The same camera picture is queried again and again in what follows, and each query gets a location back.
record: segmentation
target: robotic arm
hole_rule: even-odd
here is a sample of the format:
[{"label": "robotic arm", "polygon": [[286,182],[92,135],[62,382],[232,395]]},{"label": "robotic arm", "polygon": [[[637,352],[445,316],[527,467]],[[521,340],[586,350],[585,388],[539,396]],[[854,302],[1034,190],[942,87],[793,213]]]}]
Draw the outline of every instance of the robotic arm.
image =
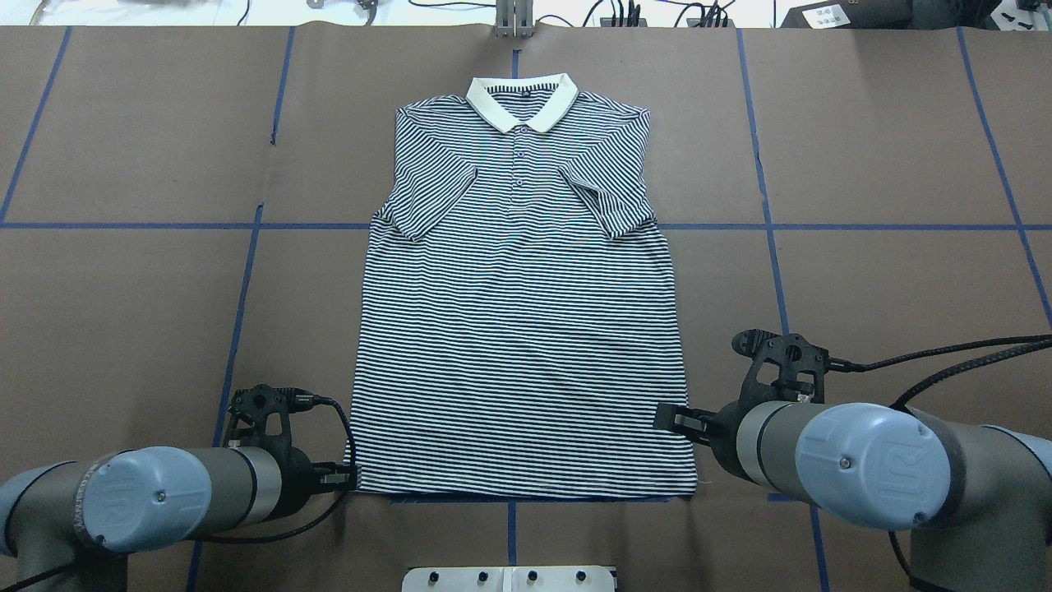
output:
[{"label": "robotic arm", "polygon": [[[123,591],[129,553],[288,516],[315,494],[353,490],[352,464],[311,463],[291,446],[289,414],[316,405],[336,407],[346,426],[332,400],[260,385],[235,393],[229,448],[154,447],[26,471],[0,487],[0,553],[18,558],[20,579],[72,572],[32,589]],[[271,415],[280,434],[266,433]]]},{"label": "robotic arm", "polygon": [[[800,335],[746,331],[733,349],[753,361],[737,402],[717,413],[663,404],[654,426],[850,524],[911,530],[914,590],[1046,589],[1052,443],[905,406],[827,406],[824,375],[850,363]],[[778,367],[772,385],[757,381],[765,364]]]}]

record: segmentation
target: white floor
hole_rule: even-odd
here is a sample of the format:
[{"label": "white floor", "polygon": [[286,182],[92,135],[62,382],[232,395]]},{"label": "white floor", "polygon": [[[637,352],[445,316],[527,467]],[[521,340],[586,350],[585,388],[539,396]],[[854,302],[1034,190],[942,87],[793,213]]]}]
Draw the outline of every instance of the white floor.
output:
[{"label": "white floor", "polygon": [[[443,0],[419,0],[437,3]],[[600,17],[611,14],[618,0],[605,0],[596,8],[588,26],[598,26]],[[778,21],[792,6],[815,0],[778,0]],[[306,0],[0,0],[0,24],[29,24],[40,9],[38,24],[43,25],[235,25],[251,2],[245,25],[295,25],[321,20],[339,24],[360,25],[365,13],[355,0],[324,0],[323,8],[310,8]],[[642,16],[649,26],[672,26],[683,6],[661,0],[641,0]],[[534,17],[559,15],[575,26],[584,21],[592,0],[534,0]],[[735,0],[727,14],[739,27],[769,27],[773,17],[772,0]],[[688,9],[687,17],[696,17],[697,7]],[[424,8],[408,0],[380,0],[378,25],[450,25],[466,23],[492,24],[494,11],[489,7]],[[561,24],[554,19],[545,19]]]}]

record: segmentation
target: shirt sleeve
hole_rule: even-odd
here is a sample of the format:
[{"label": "shirt sleeve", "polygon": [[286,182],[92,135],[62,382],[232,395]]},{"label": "shirt sleeve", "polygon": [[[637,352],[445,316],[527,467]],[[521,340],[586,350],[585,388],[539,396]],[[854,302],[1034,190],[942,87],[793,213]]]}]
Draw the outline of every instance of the shirt sleeve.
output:
[{"label": "shirt sleeve", "polygon": [[618,238],[654,220],[643,180],[649,111],[641,111],[601,142],[560,167],[607,238]]},{"label": "shirt sleeve", "polygon": [[474,182],[477,168],[437,141],[407,109],[394,125],[394,186],[376,217],[422,239]]}]

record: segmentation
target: shirt collar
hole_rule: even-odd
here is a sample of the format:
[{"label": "shirt collar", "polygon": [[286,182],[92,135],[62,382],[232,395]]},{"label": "shirt collar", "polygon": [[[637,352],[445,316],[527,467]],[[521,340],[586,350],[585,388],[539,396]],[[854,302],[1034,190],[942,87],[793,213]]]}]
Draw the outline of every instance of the shirt collar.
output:
[{"label": "shirt collar", "polygon": [[[538,84],[555,83],[555,91],[548,98],[548,102],[541,107],[529,121],[520,121],[515,116],[501,106],[497,99],[489,94],[487,88],[491,86],[505,86],[510,88],[526,88]],[[578,86],[566,74],[554,74],[552,76],[542,76],[540,78],[474,78],[471,80],[471,87],[467,90],[467,102],[502,132],[507,134],[517,125],[525,123],[533,130],[544,134],[555,126],[559,120],[570,110],[574,99],[578,98]]]}]

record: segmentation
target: polo shirt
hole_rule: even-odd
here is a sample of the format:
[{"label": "polo shirt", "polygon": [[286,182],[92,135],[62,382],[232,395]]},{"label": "polo shirt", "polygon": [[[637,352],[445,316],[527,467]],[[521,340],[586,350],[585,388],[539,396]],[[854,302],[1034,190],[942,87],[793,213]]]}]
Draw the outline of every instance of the polo shirt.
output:
[{"label": "polo shirt", "polygon": [[691,494],[672,261],[646,197],[649,113],[566,74],[398,110],[351,404],[361,490]]}]

